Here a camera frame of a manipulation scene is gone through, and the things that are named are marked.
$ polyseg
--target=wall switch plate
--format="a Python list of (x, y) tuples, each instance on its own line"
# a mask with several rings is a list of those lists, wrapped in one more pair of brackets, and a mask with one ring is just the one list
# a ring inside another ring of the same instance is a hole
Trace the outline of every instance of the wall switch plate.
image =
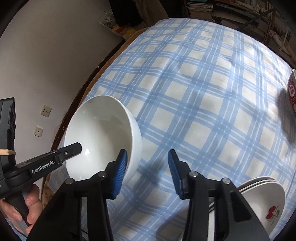
[(43, 129), (40, 128), (40, 127), (38, 127), (38, 126), (36, 126), (33, 134), (34, 134), (34, 136), (41, 137), (42, 136), (42, 132), (43, 132)]
[(52, 109), (50, 107), (44, 105), (40, 114), (45, 117), (48, 117), (51, 111), (52, 111)]

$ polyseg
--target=wall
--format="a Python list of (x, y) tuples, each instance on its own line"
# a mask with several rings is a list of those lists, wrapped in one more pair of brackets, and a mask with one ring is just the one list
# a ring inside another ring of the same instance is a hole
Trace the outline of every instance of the wall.
[(17, 162), (50, 151), (79, 89), (121, 41), (99, 24), (109, 9), (108, 0), (30, 0), (1, 36), (0, 98), (15, 97)]

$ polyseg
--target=red paper cup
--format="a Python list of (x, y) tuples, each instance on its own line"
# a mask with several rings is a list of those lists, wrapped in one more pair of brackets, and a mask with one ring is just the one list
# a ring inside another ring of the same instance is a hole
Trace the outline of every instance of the red paper cup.
[(294, 113), (296, 114), (296, 70), (293, 70), (289, 77), (288, 96)]

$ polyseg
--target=blue and white tablecloth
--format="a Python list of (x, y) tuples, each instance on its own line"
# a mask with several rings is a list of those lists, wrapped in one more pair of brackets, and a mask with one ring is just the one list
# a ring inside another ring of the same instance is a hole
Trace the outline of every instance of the blue and white tablecloth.
[[(115, 240), (178, 240), (188, 202), (174, 189), (167, 162), (172, 148), (207, 178), (229, 177), (239, 185), (275, 177), (287, 200), (273, 239), (296, 208), (290, 73), (266, 46), (215, 23), (167, 19), (141, 34), (86, 98), (119, 99), (143, 137), (137, 173), (108, 202)], [(63, 166), (52, 173), (49, 187), (56, 191), (67, 177)]]

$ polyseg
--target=beige elastic band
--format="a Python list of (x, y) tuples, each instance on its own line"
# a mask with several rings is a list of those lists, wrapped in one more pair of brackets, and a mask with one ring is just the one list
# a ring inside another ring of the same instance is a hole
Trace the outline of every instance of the beige elastic band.
[(0, 149), (0, 156), (10, 156), (10, 155), (16, 155), (16, 152), (8, 149)]

